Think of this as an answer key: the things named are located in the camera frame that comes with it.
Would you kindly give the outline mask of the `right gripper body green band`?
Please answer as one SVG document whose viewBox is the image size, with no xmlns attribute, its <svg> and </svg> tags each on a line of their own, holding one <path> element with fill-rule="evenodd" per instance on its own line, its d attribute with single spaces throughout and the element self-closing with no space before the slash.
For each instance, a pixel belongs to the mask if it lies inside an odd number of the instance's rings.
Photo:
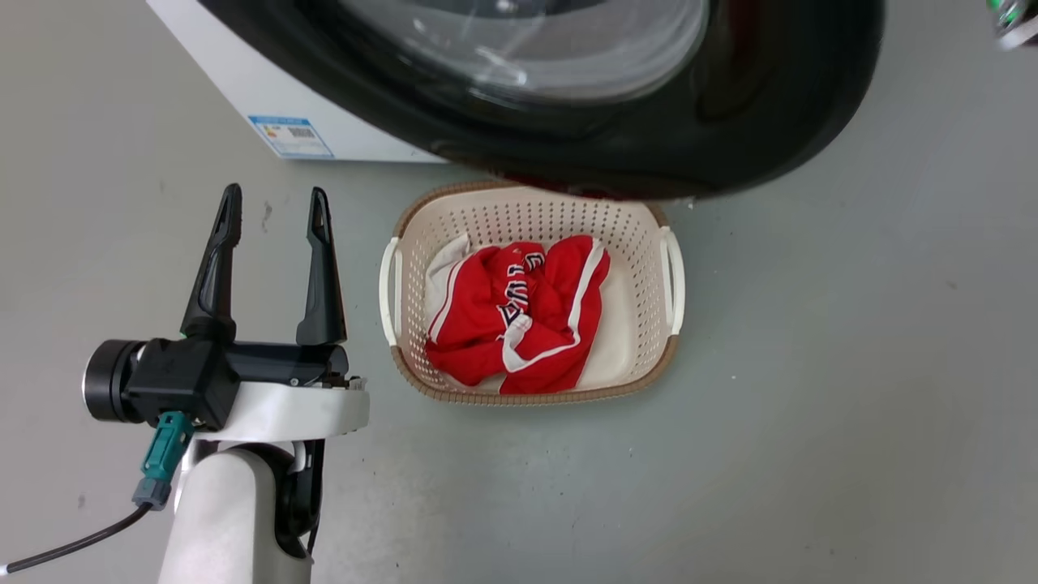
<svg viewBox="0 0 1038 584">
<path fill-rule="evenodd" d="M 1037 1 L 986 1 L 993 18 L 998 48 L 1037 47 Z"/>
</svg>

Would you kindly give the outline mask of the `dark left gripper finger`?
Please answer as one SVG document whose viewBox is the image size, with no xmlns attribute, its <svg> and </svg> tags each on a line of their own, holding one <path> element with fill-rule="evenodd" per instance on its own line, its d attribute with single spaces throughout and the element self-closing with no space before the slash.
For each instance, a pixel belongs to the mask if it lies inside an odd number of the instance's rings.
<svg viewBox="0 0 1038 584">
<path fill-rule="evenodd" d="M 243 192 L 237 182 L 224 188 L 204 255 L 179 332 L 183 337 L 236 340 L 231 315 L 234 248 L 241 238 Z"/>
<path fill-rule="evenodd" d="M 342 282 L 332 232 L 332 215 L 324 189 L 315 187 L 309 204 L 307 241 L 311 261 L 307 282 L 307 305 L 295 340 L 301 346 L 338 345 L 347 341 L 347 322 L 342 306 Z"/>
</svg>

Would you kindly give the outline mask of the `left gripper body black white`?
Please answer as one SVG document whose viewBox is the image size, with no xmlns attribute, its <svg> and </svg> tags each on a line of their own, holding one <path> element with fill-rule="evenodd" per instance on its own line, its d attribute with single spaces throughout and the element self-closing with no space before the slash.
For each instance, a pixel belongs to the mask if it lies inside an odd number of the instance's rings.
<svg viewBox="0 0 1038 584">
<path fill-rule="evenodd" d="M 83 402 L 106 422 L 185 414 L 210 441 L 325 440 L 368 424 L 366 381 L 348 370 L 337 345 L 108 340 L 85 367 Z"/>
</svg>

